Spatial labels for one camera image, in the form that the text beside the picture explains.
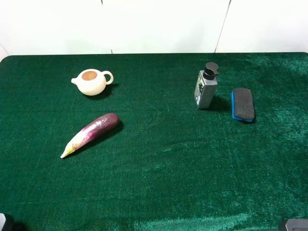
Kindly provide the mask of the blue black board eraser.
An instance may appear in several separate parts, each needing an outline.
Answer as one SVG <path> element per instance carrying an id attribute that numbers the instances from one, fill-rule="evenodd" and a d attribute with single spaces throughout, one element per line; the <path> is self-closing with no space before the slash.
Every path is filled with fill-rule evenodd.
<path id="1" fill-rule="evenodd" d="M 234 88 L 231 93 L 232 118 L 251 123 L 255 119 L 253 96 L 250 89 Z"/>

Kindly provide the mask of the purple eggplant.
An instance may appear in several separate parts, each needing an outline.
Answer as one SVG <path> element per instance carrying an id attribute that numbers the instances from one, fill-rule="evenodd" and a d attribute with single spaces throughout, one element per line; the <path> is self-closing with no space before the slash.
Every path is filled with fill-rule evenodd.
<path id="1" fill-rule="evenodd" d="M 66 145 L 60 158 L 65 158 L 100 135 L 112 130 L 120 122 L 118 115 L 114 113 L 105 114 L 80 130 Z"/>

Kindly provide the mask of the green velvet table cloth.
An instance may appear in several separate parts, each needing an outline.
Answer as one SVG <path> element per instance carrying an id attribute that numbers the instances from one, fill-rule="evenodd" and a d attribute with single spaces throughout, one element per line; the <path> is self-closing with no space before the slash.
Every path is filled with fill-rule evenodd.
<path id="1" fill-rule="evenodd" d="M 218 65 L 207 109 L 194 91 Z M 95 96 L 86 69 L 114 81 Z M 232 118 L 234 88 L 255 119 Z M 65 158 L 108 114 L 120 122 Z M 9 56 L 0 63 L 0 210 L 15 231 L 275 231 L 308 216 L 308 55 Z"/>

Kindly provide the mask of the grey pump bottle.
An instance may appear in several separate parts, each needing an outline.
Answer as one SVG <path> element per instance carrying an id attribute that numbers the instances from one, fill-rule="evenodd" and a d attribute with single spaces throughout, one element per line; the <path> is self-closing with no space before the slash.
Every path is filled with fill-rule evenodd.
<path id="1" fill-rule="evenodd" d="M 207 109 L 210 106 L 218 85 L 217 75 L 218 65 L 214 62 L 206 63 L 204 70 L 199 71 L 194 91 L 197 109 Z"/>

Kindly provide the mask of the cream ceramic teapot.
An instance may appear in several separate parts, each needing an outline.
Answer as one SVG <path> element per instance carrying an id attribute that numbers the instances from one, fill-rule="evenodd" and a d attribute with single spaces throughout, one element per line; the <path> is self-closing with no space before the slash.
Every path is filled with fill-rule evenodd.
<path id="1" fill-rule="evenodd" d="M 110 71 L 99 71 L 97 69 L 86 69 L 76 78 L 71 79 L 79 91 L 87 96 L 95 96 L 102 93 L 106 85 L 112 84 L 114 76 Z"/>

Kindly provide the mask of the grey device bottom right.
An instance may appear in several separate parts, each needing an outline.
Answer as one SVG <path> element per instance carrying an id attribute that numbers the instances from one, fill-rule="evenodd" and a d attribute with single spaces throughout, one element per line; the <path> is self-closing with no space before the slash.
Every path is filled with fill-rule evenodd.
<path id="1" fill-rule="evenodd" d="M 279 224 L 279 231 L 308 231 L 308 219 L 286 219 Z"/>

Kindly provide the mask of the black device bottom left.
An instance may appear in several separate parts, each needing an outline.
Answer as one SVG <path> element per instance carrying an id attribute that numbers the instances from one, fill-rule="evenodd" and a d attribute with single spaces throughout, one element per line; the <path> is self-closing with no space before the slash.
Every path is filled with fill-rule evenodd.
<path id="1" fill-rule="evenodd" d="M 0 231 L 12 231 L 14 219 L 11 215 L 0 213 Z"/>

